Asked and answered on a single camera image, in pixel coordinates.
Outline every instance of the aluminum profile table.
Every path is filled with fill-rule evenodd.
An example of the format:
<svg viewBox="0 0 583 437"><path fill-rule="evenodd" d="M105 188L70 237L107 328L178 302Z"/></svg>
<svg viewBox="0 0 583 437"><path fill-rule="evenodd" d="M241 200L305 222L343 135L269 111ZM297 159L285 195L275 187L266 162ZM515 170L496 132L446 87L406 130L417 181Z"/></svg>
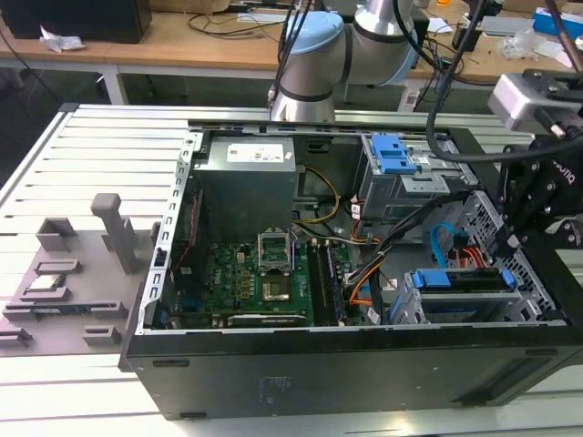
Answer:
<svg viewBox="0 0 583 437"><path fill-rule="evenodd" d="M132 217L135 229L161 218L189 118L257 121L267 113L85 105L55 116L0 190L0 308L38 250L35 233L43 218L69 217L76 229L102 229L89 206L97 192L109 190L119 193L121 213ZM406 113L339 111L337 119L425 124L425 115ZM442 115L437 123L468 127L488 152L531 140L491 116ZM562 256L583 279L583 253ZM505 407L167 422L137 376L117 364L117 355L0 359L0 434L583 435L583 366L564 369Z"/></svg>

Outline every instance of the yellow wire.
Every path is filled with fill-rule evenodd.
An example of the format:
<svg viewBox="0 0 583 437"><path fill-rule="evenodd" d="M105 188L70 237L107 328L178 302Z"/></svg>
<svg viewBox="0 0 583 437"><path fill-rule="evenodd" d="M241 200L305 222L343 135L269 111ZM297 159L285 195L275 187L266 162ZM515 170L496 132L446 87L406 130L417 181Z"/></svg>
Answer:
<svg viewBox="0 0 583 437"><path fill-rule="evenodd" d="M336 213L338 212L338 209L340 209L340 194L338 194L338 191L336 191L336 188L334 187L334 185L332 185L332 182L330 182L330 180L328 180L328 178L326 176L324 176L322 173L320 173L318 170L316 170L315 168L312 168L312 167L306 167L306 169L312 171L313 173L318 175L320 178L322 178L322 180L325 182L325 184L328 187L330 187L330 189L334 192L334 198L335 198L334 208L333 208L332 212L330 214L328 214L327 216L320 217L320 218L305 218L303 220L294 220L293 222L294 223L322 223L323 221L326 221L326 220L334 217L336 215Z"/></svg>

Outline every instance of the motherboard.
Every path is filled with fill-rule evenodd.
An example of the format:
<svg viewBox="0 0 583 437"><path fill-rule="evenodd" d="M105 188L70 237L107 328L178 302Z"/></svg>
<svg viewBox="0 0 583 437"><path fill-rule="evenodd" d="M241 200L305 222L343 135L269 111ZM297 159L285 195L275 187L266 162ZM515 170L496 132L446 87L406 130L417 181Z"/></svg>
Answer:
<svg viewBox="0 0 583 437"><path fill-rule="evenodd" d="M186 281L177 292L171 320L182 329L346 322L340 285L352 263L343 244L289 244L287 233L266 233L257 244L215 243L207 260L203 290ZM179 275L195 268L185 265Z"/></svg>

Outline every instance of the blue box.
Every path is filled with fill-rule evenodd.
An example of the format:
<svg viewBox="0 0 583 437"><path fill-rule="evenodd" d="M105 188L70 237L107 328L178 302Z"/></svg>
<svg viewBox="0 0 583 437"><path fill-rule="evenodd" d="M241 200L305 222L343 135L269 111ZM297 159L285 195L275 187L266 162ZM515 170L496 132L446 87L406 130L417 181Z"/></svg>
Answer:
<svg viewBox="0 0 583 437"><path fill-rule="evenodd" d="M558 30L553 22L553 17L547 9L538 7L532 17L535 19L533 28L537 32L558 36ZM577 39L578 36L583 34L583 17L573 14L561 14L561 18L563 18L563 23L565 23L569 38Z"/></svg>

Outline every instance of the electronic components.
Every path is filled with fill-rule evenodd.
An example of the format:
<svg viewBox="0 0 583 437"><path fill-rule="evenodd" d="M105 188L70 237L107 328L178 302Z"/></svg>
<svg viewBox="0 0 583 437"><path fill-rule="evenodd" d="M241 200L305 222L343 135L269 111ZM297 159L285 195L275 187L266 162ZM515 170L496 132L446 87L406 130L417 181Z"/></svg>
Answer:
<svg viewBox="0 0 583 437"><path fill-rule="evenodd" d="M291 137L210 135L209 158L192 172L205 190L210 240L251 243L267 228L289 229L295 166Z"/></svg>
<svg viewBox="0 0 583 437"><path fill-rule="evenodd" d="M261 280L261 295L266 302L289 301L291 280L289 276L267 275Z"/></svg>
<svg viewBox="0 0 583 437"><path fill-rule="evenodd" d="M325 244L309 242L307 252L314 323L316 326L338 325L344 320L344 304L330 241Z"/></svg>
<svg viewBox="0 0 583 437"><path fill-rule="evenodd" d="M262 275L274 269L282 275L292 271L290 234L281 229L267 229L257 237L259 271Z"/></svg>
<svg viewBox="0 0 583 437"><path fill-rule="evenodd" d="M391 324L502 321L526 304L509 270L418 269L404 276Z"/></svg>
<svg viewBox="0 0 583 437"><path fill-rule="evenodd" d="M27 291L54 291L65 281L66 275L40 275L26 287Z"/></svg>

